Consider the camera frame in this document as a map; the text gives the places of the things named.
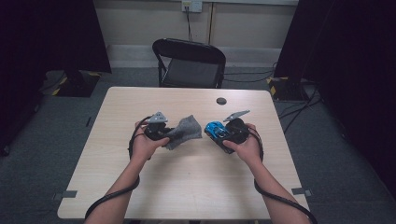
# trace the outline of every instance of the person's left hand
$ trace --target person's left hand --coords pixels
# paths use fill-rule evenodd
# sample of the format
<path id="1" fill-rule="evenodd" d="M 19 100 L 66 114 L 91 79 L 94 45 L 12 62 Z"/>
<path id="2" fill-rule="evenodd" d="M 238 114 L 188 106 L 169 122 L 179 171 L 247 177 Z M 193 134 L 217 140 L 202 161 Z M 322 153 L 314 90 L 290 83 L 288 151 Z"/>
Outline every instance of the person's left hand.
<path id="1" fill-rule="evenodd" d="M 169 138 L 165 137 L 158 141 L 153 141 L 149 139 L 145 135 L 145 130 L 147 128 L 147 123 L 144 122 L 142 126 L 136 132 L 134 145 L 133 145 L 133 154 L 131 159 L 141 159 L 141 160 L 149 160 L 151 156 L 154 154 L 155 149 L 158 147 L 165 146 L 169 142 Z"/>

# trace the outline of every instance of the chair seat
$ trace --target chair seat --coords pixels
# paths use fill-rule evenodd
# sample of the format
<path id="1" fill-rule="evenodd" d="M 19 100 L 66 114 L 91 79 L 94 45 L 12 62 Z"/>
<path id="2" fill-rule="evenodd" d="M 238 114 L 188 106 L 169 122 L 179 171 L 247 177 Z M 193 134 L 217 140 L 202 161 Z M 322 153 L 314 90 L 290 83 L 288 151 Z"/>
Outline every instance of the chair seat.
<path id="1" fill-rule="evenodd" d="M 172 59 L 163 78 L 164 86 L 216 88 L 220 66 Z"/>

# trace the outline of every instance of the forearm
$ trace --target forearm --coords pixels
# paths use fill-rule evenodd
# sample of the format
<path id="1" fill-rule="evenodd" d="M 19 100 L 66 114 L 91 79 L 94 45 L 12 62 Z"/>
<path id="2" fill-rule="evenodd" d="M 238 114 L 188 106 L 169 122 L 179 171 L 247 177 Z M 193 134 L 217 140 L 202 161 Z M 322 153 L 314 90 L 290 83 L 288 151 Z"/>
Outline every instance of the forearm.
<path id="1" fill-rule="evenodd" d="M 132 158 L 107 194 L 128 188 L 136 181 L 145 161 Z M 85 223 L 122 223 L 132 192 L 122 194 L 99 204 Z"/>
<path id="2" fill-rule="evenodd" d="M 254 162 L 249 165 L 249 168 L 261 189 L 297 203 L 294 197 L 276 181 L 261 162 Z M 306 215 L 298 209 L 266 196 L 262 197 L 273 223 L 309 223 Z"/>

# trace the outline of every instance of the gray cloth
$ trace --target gray cloth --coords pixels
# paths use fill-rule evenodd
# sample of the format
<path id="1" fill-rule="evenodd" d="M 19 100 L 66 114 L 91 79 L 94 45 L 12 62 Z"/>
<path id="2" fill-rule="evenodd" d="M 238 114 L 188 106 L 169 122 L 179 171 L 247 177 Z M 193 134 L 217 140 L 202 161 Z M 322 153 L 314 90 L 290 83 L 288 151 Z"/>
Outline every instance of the gray cloth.
<path id="1" fill-rule="evenodd" d="M 194 116 L 190 115 L 182 119 L 175 129 L 164 136 L 171 139 L 165 147 L 172 150 L 190 139 L 202 138 L 202 129 Z"/>

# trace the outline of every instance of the wooden table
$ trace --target wooden table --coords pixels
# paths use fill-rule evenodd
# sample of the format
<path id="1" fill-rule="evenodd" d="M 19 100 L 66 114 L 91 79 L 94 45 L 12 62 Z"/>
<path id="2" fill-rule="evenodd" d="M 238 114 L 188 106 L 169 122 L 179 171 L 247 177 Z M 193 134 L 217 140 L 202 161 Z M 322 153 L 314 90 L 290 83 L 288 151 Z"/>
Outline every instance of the wooden table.
<path id="1" fill-rule="evenodd" d="M 218 105 L 223 97 L 226 105 Z M 128 163 L 128 143 L 134 123 L 157 111 L 167 127 L 194 115 L 203 138 L 174 150 L 158 148 L 140 173 L 126 218 L 137 219 L 268 219 L 262 196 L 254 189 L 248 167 L 233 153 L 226 154 L 205 133 L 210 121 L 223 121 L 234 112 L 250 110 L 241 119 L 253 123 L 262 137 L 264 161 L 288 190 L 301 187 L 272 98 L 267 91 L 199 90 L 113 87 L 82 151 L 63 198 L 60 218 L 84 218 L 89 206 L 104 196 Z M 295 195 L 307 208 L 305 196 Z"/>

